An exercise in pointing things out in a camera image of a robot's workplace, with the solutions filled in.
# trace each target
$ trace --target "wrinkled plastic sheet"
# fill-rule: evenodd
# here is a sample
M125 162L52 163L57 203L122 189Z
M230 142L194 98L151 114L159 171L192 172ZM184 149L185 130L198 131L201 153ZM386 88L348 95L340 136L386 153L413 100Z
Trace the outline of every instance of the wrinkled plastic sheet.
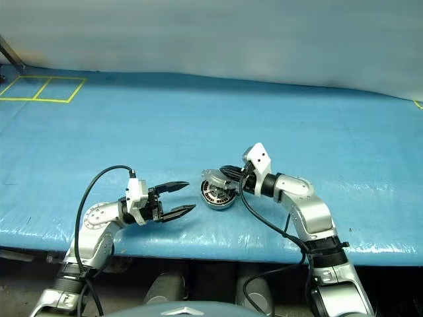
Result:
M66 251L92 177L107 166L127 164L149 186L190 182L162 195L167 211L197 207L173 222L121 230L117 254L297 261L298 249L240 201L214 211L200 197L203 169L241 165L245 149L260 141L273 172L312 181L341 241L350 242L355 264L423 263L423 112L411 101L190 75L28 73L87 82L69 103L0 100L1 246ZM2 74L8 83L16 76L11 67ZM39 85L17 84L10 94L33 94ZM69 91L69 83L52 81L45 95L59 98ZM122 197L127 181L127 172L107 174L86 208ZM284 224L287 213L270 198L247 198L266 218Z

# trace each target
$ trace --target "yellow taped rectangle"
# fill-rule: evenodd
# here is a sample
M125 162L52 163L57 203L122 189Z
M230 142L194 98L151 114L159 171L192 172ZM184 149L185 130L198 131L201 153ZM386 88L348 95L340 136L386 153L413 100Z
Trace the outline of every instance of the yellow taped rectangle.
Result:
M10 89L19 79L21 78L33 78L33 79L47 79L46 82L42 85L40 89L32 98L19 98L19 97L0 97L0 100L6 101L42 101L42 102L60 102L69 104L75 95L79 92L82 86L87 82L87 78L84 77L70 77L70 76L48 76L48 75L19 75L14 79L5 89L0 92L0 96L4 94L8 89ZM53 79L71 79L76 81L81 81L77 88L71 93L71 96L68 99L53 99L53 98L38 98L38 96L43 92L43 90L48 86L48 84Z

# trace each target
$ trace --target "black cable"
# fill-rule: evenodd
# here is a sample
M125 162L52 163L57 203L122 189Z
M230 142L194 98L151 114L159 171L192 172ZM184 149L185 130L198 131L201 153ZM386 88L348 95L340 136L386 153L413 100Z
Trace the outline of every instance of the black cable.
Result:
M102 273L104 269L112 262L113 255L114 255L114 244L112 244L112 251L107 261L105 261L103 265L100 267L100 269L98 269L98 271L93 275L93 279L99 276L100 273ZM79 295L78 306L77 306L77 317L82 317L82 302L83 302L83 297L85 296L85 292L87 292L87 288L88 288L88 285L85 284L84 287L82 288L81 294Z
M307 256L307 259L309 260L309 272L307 274L307 280L305 282L305 302L311 310L311 278L313 277L314 261L311 254Z
M77 305L77 317L82 317L82 301L83 297L85 296L85 292L87 292L88 285L85 284L81 290L81 294L79 294L78 298L78 305Z
M247 174L250 172L249 169L252 167L252 163L248 162L245 166L245 169L243 170L243 172L247 172ZM283 267L282 269L277 269L277 270L273 270L273 271L268 271L268 272L264 272L262 273L262 275L255 275L254 277L251 277L250 279L247 279L246 282L243 285L243 292L244 295L246 296L247 300L251 303L251 305L257 309L259 312L263 313L263 310L249 297L248 293L247 293L247 285L248 283L250 283L251 281L253 281L255 278L261 277L261 276L265 276L271 273L275 273L278 271L284 271L285 269L290 269L293 267L297 267L299 265L301 265L302 263L304 263L305 261L305 255L308 254L307 258L309 260L309 272L307 275L307 282L305 284L305 299L307 301L307 305L311 308L311 300L310 300L310 290L311 290L311 278L312 278L312 274L313 274L313 256L311 254L309 254L309 248L307 247L307 245L300 240L299 238L297 238L296 236L292 236L290 234L288 234L286 231L288 229L289 226L289 220L290 220L290 215L288 215L287 217L287 221L286 221L286 225L285 225L285 230L282 230L280 228L278 228L276 225L274 225L273 223L271 223L270 221L266 220L263 216L261 216L259 213L257 213L257 211L254 210L254 208L251 207L251 205L248 203L247 199L244 196L244 191L243 191L243 182L245 179L245 175L242 174L241 177L239 178L239 195L241 197L241 201L244 203L244 206L250 211L250 213L255 216L259 221L261 221L262 223L264 223L266 226L270 227L271 229L275 230L276 232L280 233L284 238L287 238L288 240L292 241L294 244L296 244L298 246L298 248L301 250L302 253L302 257L300 262L298 262L297 264L288 266L288 267Z
M284 229L285 232L288 230L289 220L291 220L291 214L290 213L288 213L288 216L286 217L286 223L285 223L285 229Z
M243 191L243 181L244 181L244 179L245 179L245 176L243 176L243 175L239 179L239 196L241 197L242 202L244 203L245 207L250 211L250 213L254 217L256 217L259 221L261 221L262 223L264 223L266 226L268 226L271 229L275 230L276 232L280 233L284 238L287 238L288 240L290 240L293 243L295 243L298 246L298 248L301 250L302 253L308 253L309 249L308 249L308 247L305 245L305 243L303 241L301 241L296 236L292 236L292 235L286 233L281 228L278 228L273 223L271 223L270 221L268 221L264 217L262 217L259 213L257 213L250 206L250 204L248 203L248 201L245 199L245 196L244 196L244 191Z
M259 312L261 312L261 313L263 313L263 314L266 314L266 313L265 313L265 311L263 311L263 309L261 309L261 307L259 307L259 305L257 305L257 304L253 301L253 299L250 297L250 295L248 294L247 287L248 287L249 283L251 283L252 281L254 281L255 279L258 279L258 278L260 278L260 277L264 277L264 276L267 276L267 275L270 275L270 274L279 273L279 272L287 271L287 270L289 270L289 269L294 269L294 268L297 268L297 267L301 266L301 265L304 263L304 261L305 261L305 254L303 253L303 255L302 255L302 257L301 257L300 261L299 261L298 263L296 263L296 264L292 264L292 265L289 265L289 266L281 267L280 269L273 269L273 270L271 270L271 271L265 271L265 272L263 272L263 273L256 274L256 275L253 275L252 277L249 277L249 278L248 278L248 279L244 282L244 284L243 284L243 293L244 293L245 298L247 298L247 300L250 302L250 304L251 304L251 305L252 305L252 306L253 306L253 307L254 307L257 311L259 311ZM273 317L273 316L275 316L274 306L272 307L272 314L271 314L271 316L272 316L272 317Z
M81 256L79 255L79 223L81 222L81 215L82 215L82 210L84 208L84 204L87 200L88 194L90 193L91 189L93 188L93 186L97 182L97 180L101 176L106 174L107 172L109 172L111 170L116 170L116 169L119 169L119 168L123 168L123 169L128 170L130 172L130 177L135 176L134 170L132 168L130 168L129 166L126 166L126 165L114 165L114 166L110 166L108 168L105 168L104 170L99 172L93 178L93 180L91 181L91 183L88 185L87 189L85 190L85 193L82 196L81 202L79 204L78 212L77 212L77 218L76 218L76 222L75 222L75 238L74 238L75 243L74 243L73 248L74 248L74 252L75 252L75 259L77 260L78 268L79 268L79 271L81 273L83 273L84 267L83 267L83 264L82 264L82 261L81 261ZM94 302L95 302L97 310L98 310L98 314L100 316L102 316L103 315L103 309L101 307L101 303L100 303L100 300L98 298L98 295L97 295L97 293L96 293L96 291L93 287L93 284L91 283L91 281L88 278L85 279L85 283L86 283L86 286L89 288L91 295L93 296Z

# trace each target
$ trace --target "blue tarp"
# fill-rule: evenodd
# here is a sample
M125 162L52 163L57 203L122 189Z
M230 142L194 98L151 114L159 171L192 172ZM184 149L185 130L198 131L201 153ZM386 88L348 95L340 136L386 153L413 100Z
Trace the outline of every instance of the blue tarp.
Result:
M17 76L9 66L2 74L6 85ZM214 211L200 197L203 169L241 165L245 149L262 142L273 172L312 181L341 241L350 242L355 264L423 264L423 111L411 101L169 73L30 68L27 74L87 81L69 102L7 100L33 98L45 78L19 79L0 96L1 246L67 250L92 177L127 164L149 186L191 183L163 194L166 210L197 207L170 223L122 230L117 254L297 261L295 245L259 223L240 201ZM37 98L69 100L81 82L52 79ZM127 172L107 174L86 208L122 197L127 181ZM247 198L284 224L287 213L270 198Z

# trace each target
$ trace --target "gray object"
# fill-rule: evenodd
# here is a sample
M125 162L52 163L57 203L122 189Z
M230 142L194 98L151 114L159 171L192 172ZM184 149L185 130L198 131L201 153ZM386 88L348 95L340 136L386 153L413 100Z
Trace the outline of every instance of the gray object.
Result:
M144 304L184 300L185 280L178 273L163 273L156 278L144 298Z
M256 275L257 273L259 272L257 270L256 264L241 264L239 266L239 276L237 280L237 305L252 309L254 311L256 311L256 309L246 298L243 292L243 286L247 279L253 275ZM267 281L263 277L253 279L247 285L247 293L249 297L266 313L267 316L271 316L274 304Z
M121 310L106 317L164 317L164 316L209 316L209 317L263 317L262 314L234 304L224 302L164 302Z
M237 183L220 170L203 170L202 175L201 194L207 205L217 210L232 206L237 195Z

